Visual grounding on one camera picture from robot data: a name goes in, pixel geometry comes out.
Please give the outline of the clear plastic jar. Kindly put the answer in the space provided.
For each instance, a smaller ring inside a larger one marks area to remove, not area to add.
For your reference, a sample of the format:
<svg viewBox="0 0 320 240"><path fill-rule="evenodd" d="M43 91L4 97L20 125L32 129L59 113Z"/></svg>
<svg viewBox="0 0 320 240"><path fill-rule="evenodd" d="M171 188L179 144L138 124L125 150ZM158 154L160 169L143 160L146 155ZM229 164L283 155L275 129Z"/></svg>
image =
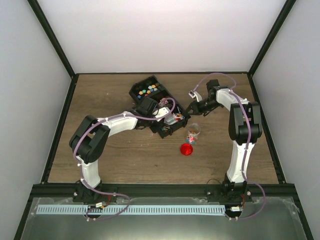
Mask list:
<svg viewBox="0 0 320 240"><path fill-rule="evenodd" d="M186 142L190 145L195 145L201 133L201 126L198 123L192 123L187 126Z"/></svg>

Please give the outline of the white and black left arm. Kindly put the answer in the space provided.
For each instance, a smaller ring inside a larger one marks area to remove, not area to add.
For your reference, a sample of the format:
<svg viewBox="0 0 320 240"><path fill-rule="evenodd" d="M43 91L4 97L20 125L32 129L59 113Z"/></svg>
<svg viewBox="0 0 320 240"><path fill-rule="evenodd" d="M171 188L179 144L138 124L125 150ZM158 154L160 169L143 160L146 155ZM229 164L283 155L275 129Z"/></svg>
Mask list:
<svg viewBox="0 0 320 240"><path fill-rule="evenodd" d="M163 99L165 104L150 97L143 98L131 110L120 114L95 118L87 115L69 141L73 158L80 167L80 182L86 187L84 195L89 201L97 202L102 196L98 160L109 137L124 131L148 127L173 112L176 102L172 97Z"/></svg>

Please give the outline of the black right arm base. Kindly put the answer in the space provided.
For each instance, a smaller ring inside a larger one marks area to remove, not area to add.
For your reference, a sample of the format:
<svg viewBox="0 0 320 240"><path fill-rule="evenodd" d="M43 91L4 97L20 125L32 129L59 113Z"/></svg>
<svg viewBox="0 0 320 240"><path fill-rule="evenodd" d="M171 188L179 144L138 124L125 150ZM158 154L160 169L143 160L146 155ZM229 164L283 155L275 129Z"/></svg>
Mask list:
<svg viewBox="0 0 320 240"><path fill-rule="evenodd" d="M247 194L247 182L240 183L231 182L224 175L222 182L215 178L211 178L205 185L205 193L209 202L219 202L220 204L239 204L242 202L250 202L252 197Z"/></svg>

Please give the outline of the silver metal scoop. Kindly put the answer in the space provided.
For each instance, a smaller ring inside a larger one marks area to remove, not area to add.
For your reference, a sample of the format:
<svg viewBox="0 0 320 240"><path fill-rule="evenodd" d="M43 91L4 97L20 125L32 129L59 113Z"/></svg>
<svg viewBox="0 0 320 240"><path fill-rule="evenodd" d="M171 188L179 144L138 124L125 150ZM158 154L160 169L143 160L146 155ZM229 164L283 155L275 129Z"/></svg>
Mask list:
<svg viewBox="0 0 320 240"><path fill-rule="evenodd" d="M168 115L168 116L166 116L165 118L164 118L164 123L166 124L166 125L174 125L175 123L177 122L177 117L176 117L176 115L173 113L173 114L170 114L170 115Z"/></svg>

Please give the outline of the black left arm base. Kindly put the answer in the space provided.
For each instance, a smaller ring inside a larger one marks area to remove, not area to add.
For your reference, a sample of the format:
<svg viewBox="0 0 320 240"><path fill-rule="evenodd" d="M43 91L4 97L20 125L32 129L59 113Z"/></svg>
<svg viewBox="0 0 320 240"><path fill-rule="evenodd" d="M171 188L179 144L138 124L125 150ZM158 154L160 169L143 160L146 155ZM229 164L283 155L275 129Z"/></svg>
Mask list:
<svg viewBox="0 0 320 240"><path fill-rule="evenodd" d="M97 187L95 188L95 191L85 187L80 180L78 180L73 185L73 201L74 202L82 202L87 204L95 204L98 202L115 202L117 199L116 196L113 195L105 195L98 193L105 192L105 193L117 193L118 187L113 184L106 184L100 182Z"/></svg>

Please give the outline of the black candy tray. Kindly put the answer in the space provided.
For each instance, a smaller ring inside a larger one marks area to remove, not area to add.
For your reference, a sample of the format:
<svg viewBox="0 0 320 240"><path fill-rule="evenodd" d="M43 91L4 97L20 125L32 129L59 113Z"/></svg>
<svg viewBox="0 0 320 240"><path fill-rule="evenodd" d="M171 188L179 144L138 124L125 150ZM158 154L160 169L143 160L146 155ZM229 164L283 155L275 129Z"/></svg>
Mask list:
<svg viewBox="0 0 320 240"><path fill-rule="evenodd" d="M191 118L155 75L134 83L129 95L135 103L132 113L147 118L139 119L136 128L149 127L161 138L171 136L175 131L186 127Z"/></svg>

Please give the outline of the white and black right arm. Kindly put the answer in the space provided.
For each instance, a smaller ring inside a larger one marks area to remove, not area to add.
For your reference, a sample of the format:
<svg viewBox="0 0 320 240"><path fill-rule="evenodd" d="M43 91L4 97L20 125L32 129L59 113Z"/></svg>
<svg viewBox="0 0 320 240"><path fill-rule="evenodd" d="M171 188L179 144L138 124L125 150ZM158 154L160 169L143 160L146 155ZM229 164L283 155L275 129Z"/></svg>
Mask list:
<svg viewBox="0 0 320 240"><path fill-rule="evenodd" d="M250 155L263 133L261 107L258 102L241 98L232 89L221 86L217 79L208 81L206 89L207 98L202 98L196 89L189 91L193 101L186 112L205 117L218 107L229 111L228 134L232 140L232 154L222 183L222 195L232 202L246 189Z"/></svg>

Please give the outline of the red jar lid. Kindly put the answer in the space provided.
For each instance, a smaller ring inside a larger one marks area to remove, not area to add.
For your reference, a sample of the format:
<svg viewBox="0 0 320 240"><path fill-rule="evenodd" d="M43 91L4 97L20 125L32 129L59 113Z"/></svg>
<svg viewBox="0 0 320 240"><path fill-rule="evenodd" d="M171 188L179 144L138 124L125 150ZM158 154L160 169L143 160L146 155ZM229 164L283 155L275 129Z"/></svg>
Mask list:
<svg viewBox="0 0 320 240"><path fill-rule="evenodd" d="M183 155L183 156L190 156L192 153L193 153L193 146L189 143L183 143L181 146L180 146L180 153Z"/></svg>

